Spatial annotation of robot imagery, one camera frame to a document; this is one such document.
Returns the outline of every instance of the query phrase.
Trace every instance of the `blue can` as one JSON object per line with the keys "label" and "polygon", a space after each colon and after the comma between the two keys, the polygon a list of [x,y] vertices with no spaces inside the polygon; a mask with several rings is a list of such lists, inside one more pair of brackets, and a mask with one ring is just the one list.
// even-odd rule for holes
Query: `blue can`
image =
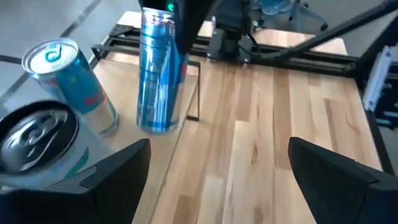
{"label": "blue can", "polygon": [[137,124],[148,133],[177,128],[187,55],[175,44],[172,12],[142,8]]}
{"label": "blue can", "polygon": [[22,66],[101,136],[117,129],[118,114],[75,41],[59,38],[38,44],[24,54]]}

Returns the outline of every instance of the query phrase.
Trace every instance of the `wooden surface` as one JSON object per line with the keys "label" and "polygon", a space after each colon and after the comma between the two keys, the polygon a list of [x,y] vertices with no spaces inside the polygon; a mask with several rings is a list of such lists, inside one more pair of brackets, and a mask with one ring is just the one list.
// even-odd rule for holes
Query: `wooden surface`
{"label": "wooden surface", "polygon": [[[139,27],[140,19],[127,12],[119,23]],[[206,22],[200,35],[210,34]],[[291,46],[311,36],[264,30],[255,38]],[[341,39],[315,50],[346,53]],[[202,63],[201,121],[183,128],[151,223],[315,223],[290,168],[291,136],[381,169],[353,80],[190,60]]]}
{"label": "wooden surface", "polygon": [[118,130],[106,138],[106,141],[111,146],[111,149],[116,152],[139,139],[150,139],[152,154],[149,175],[137,210],[139,214],[137,218],[149,220],[152,215],[151,211],[155,208],[157,196],[160,193],[170,160],[177,146],[188,107],[193,101],[193,94],[197,89],[197,77],[186,76],[178,128],[167,135],[151,135],[142,132],[136,124],[139,89],[138,57],[131,57],[129,64],[109,61],[114,59],[123,61],[123,57],[114,58],[112,54],[109,54],[107,59],[99,61],[94,68],[94,73],[116,108],[120,122]]}

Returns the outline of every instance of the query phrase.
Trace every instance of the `pull tab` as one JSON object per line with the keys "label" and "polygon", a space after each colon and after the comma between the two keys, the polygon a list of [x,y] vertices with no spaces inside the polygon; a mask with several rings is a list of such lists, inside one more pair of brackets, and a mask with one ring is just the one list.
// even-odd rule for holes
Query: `pull tab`
{"label": "pull tab", "polygon": [[55,62],[61,57],[62,46],[60,44],[49,45],[45,49],[45,60],[48,62]]}

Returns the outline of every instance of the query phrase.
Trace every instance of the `green light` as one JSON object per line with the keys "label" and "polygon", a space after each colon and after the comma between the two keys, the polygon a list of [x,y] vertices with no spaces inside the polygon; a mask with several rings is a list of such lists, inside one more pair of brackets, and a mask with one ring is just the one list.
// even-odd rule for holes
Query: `green light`
{"label": "green light", "polygon": [[169,9],[170,11],[174,11],[174,5],[173,4],[169,4],[169,5],[167,5],[167,9]]}

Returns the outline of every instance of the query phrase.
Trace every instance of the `gray floor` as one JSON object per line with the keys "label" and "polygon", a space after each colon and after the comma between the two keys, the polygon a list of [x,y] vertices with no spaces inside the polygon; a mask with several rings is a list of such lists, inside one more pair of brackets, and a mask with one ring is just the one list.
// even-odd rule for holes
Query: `gray floor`
{"label": "gray floor", "polygon": [[[22,57],[34,44],[58,37],[93,0],[2,0],[0,7],[0,55]],[[330,28],[346,21],[381,0],[309,0],[310,9],[328,19]],[[70,38],[78,42],[86,57],[91,56],[90,47],[100,43],[124,11],[139,11],[137,0],[102,0],[87,19],[73,31]],[[385,28],[394,15],[388,15],[350,34],[344,35],[349,55],[359,56]],[[266,21],[266,26],[282,30],[295,30],[287,16],[278,16]],[[303,31],[318,34],[321,24],[310,19],[303,20]],[[23,74],[20,66],[0,62],[0,96]],[[23,85],[17,94],[4,105],[13,110],[48,94],[32,80]],[[397,134],[383,129],[383,138],[398,173]]]}

